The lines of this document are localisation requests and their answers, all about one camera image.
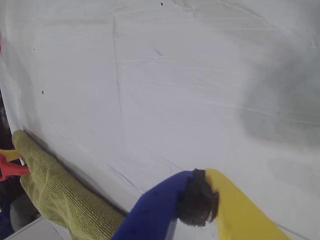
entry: yellow plastic part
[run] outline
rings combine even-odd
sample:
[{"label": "yellow plastic part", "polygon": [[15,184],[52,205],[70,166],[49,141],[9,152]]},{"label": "yellow plastic part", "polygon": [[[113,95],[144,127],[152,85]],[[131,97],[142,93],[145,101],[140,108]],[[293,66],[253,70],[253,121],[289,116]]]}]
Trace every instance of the yellow plastic part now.
[{"label": "yellow plastic part", "polygon": [[7,162],[10,162],[10,161],[13,161],[13,160],[20,158],[20,155],[18,154],[18,152],[15,149],[13,149],[13,150],[0,149],[0,154],[5,156],[5,159]]},{"label": "yellow plastic part", "polygon": [[219,240],[290,240],[221,172],[208,168],[205,178],[212,190],[219,192]]}]

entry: yellow object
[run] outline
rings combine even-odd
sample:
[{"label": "yellow object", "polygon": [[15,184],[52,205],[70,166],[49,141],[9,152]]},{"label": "yellow object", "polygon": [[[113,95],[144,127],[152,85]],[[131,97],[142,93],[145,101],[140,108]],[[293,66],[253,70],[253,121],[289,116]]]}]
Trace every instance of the yellow object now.
[{"label": "yellow object", "polygon": [[10,162],[10,161],[13,161],[13,160],[20,158],[20,155],[18,154],[18,152],[15,149],[14,150],[0,149],[0,154],[5,156],[5,159],[7,162]]},{"label": "yellow object", "polygon": [[26,132],[15,131],[12,141],[30,170],[20,178],[22,187],[39,212],[67,228],[73,240],[110,240],[122,213],[86,189]]},{"label": "yellow object", "polygon": [[219,240],[290,240],[221,172],[208,168],[205,178],[219,192]]}]

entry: white surface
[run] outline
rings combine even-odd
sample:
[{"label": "white surface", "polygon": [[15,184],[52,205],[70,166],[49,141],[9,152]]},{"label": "white surface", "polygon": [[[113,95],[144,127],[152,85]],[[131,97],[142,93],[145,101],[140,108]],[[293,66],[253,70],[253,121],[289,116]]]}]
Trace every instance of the white surface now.
[{"label": "white surface", "polygon": [[41,217],[5,240],[65,240],[57,233],[50,222]]},{"label": "white surface", "polygon": [[[10,127],[126,210],[174,173],[216,168],[277,224],[319,239],[319,10],[317,0],[2,0]],[[214,234],[179,224],[175,238]]]}]

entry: red object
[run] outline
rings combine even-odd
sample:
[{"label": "red object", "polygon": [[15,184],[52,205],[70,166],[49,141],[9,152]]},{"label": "red object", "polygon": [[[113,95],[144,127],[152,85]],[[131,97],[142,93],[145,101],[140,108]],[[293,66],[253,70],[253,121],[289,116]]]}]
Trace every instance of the red object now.
[{"label": "red object", "polygon": [[7,178],[10,176],[21,176],[30,173],[27,166],[21,166],[8,162],[6,157],[2,154],[0,154],[0,171],[0,181],[7,180]]}]

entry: blue plastic tool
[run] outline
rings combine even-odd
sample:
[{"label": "blue plastic tool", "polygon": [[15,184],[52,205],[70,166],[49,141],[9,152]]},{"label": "blue plastic tool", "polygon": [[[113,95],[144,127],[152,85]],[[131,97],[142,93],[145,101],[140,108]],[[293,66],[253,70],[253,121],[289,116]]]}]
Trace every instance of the blue plastic tool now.
[{"label": "blue plastic tool", "polygon": [[112,240],[172,240],[177,223],[176,206],[192,171],[179,172],[143,194]]}]

